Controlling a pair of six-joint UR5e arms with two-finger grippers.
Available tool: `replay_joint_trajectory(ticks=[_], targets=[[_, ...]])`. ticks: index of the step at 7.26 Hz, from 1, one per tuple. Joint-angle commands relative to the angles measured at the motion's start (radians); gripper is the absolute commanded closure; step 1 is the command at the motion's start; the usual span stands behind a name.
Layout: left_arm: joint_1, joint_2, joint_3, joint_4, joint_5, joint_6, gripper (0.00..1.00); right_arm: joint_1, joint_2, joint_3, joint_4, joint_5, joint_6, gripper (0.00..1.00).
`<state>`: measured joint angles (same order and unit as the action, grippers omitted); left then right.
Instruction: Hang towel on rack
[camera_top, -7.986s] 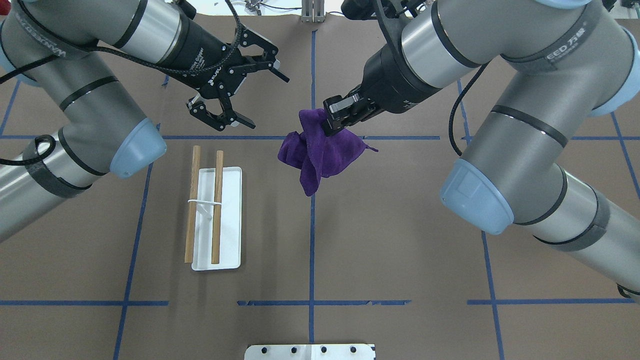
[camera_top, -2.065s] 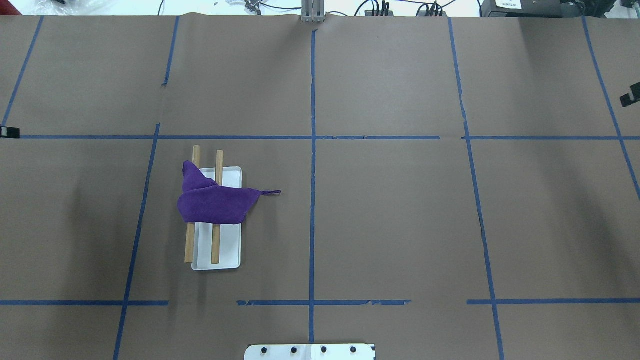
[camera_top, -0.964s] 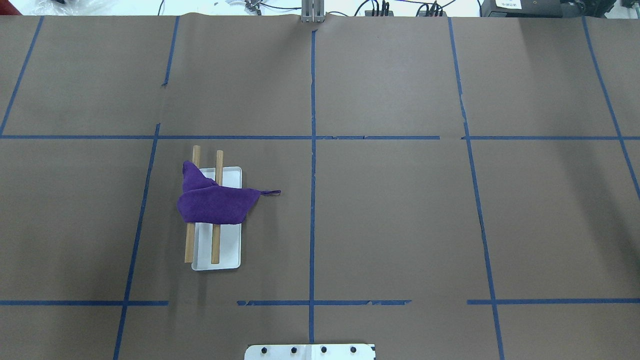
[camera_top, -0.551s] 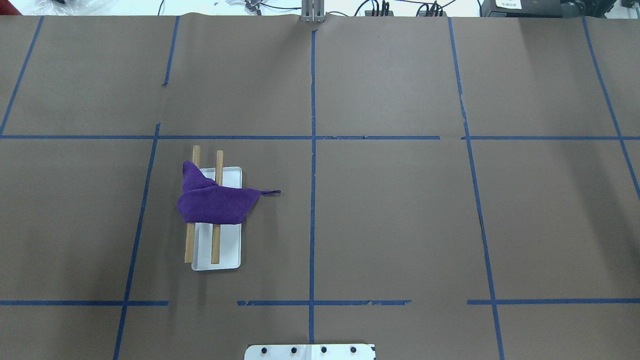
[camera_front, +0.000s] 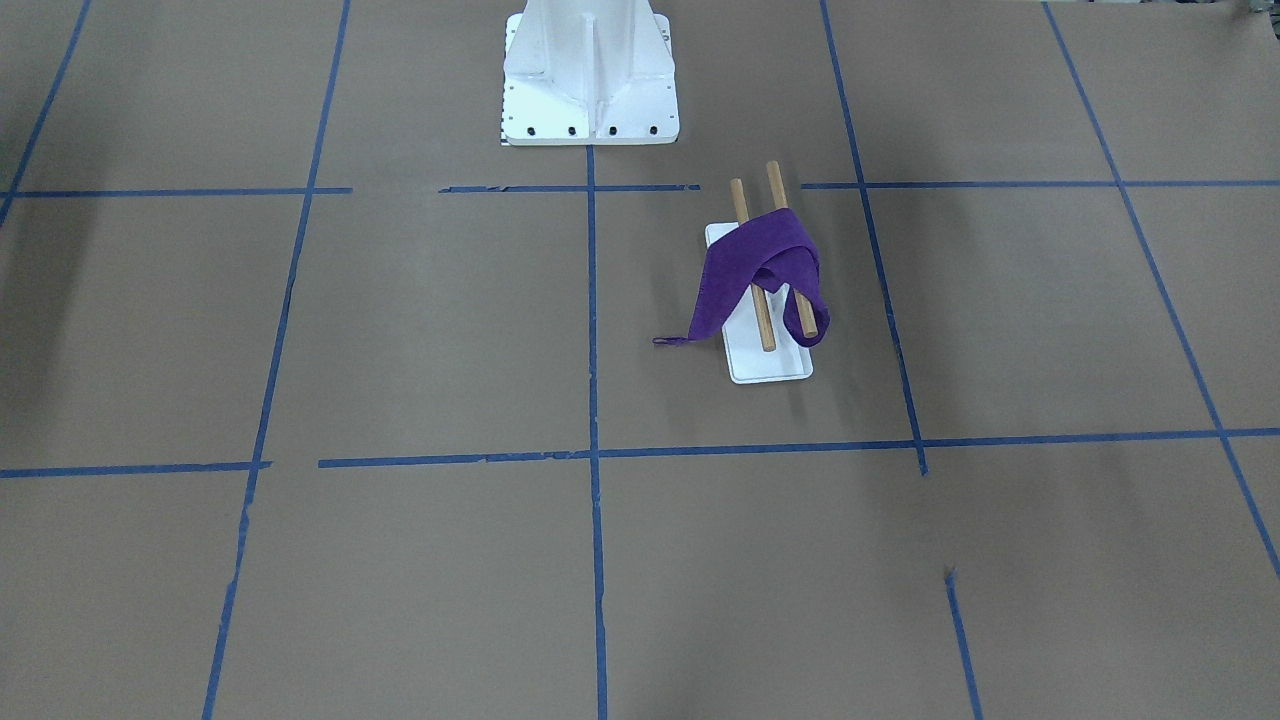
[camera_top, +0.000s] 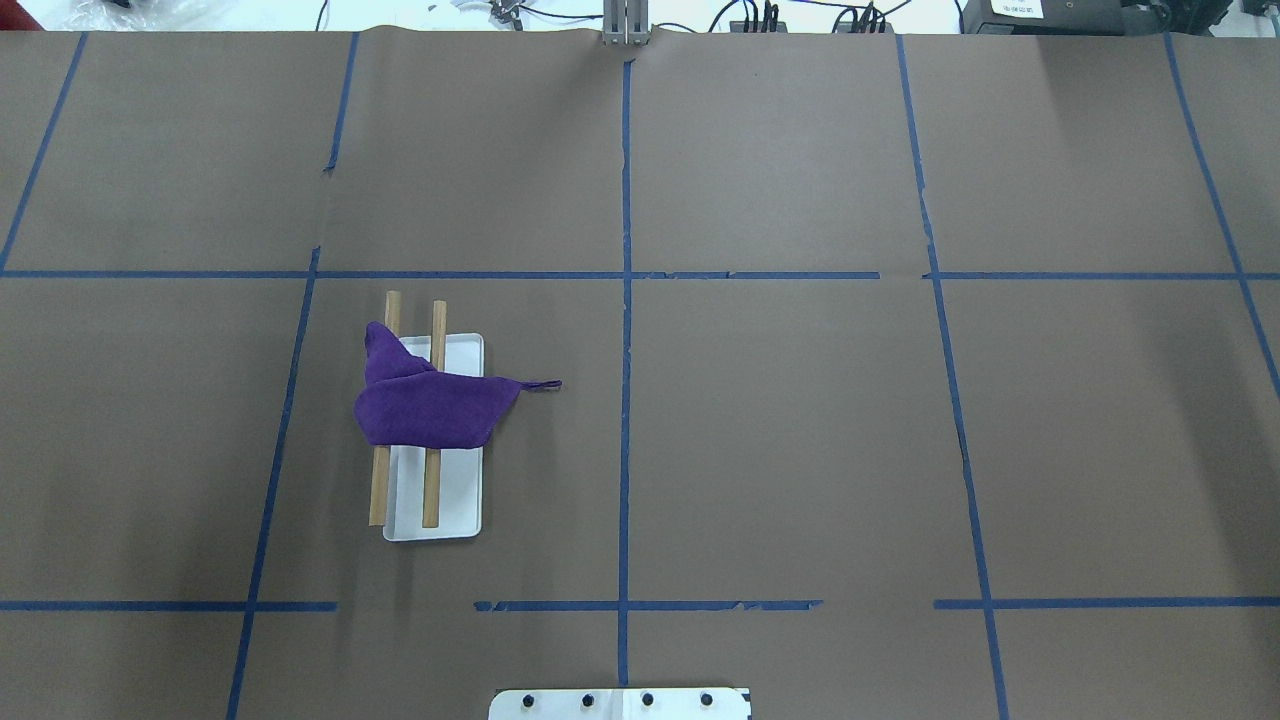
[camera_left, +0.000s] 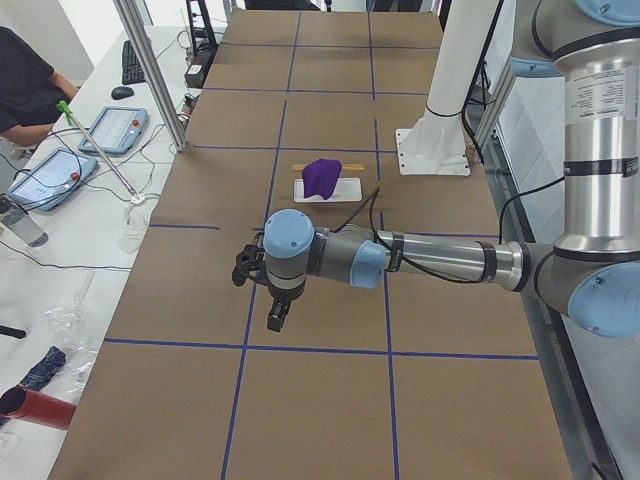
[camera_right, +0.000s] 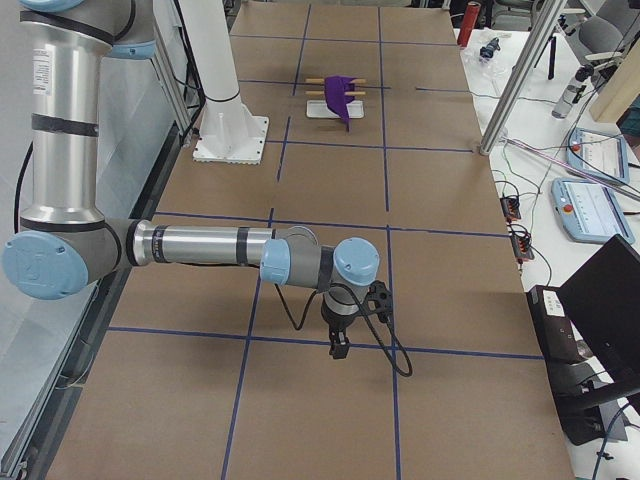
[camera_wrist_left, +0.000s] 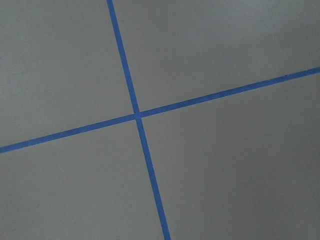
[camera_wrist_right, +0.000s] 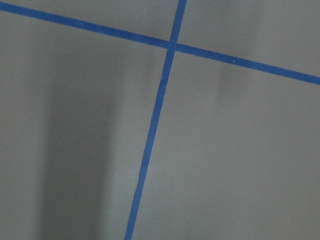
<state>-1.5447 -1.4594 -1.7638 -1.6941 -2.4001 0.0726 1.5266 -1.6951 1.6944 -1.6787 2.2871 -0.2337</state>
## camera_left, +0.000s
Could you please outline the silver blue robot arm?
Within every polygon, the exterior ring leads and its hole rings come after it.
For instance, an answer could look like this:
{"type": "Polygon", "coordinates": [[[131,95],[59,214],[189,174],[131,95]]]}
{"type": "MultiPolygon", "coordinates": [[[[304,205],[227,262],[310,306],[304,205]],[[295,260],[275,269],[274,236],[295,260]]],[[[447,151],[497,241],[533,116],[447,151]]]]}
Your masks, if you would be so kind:
{"type": "Polygon", "coordinates": [[[416,228],[321,228],[294,209],[265,222],[258,280],[280,330],[308,277],[372,289],[386,273],[456,284],[495,283],[536,297],[593,334],[639,331],[639,5],[635,1],[521,1],[512,43],[518,76],[564,80],[564,227],[549,244],[491,243],[481,167],[465,156],[460,122],[480,39],[495,1],[451,8],[422,118],[396,133],[399,173],[375,198],[416,228]]]}

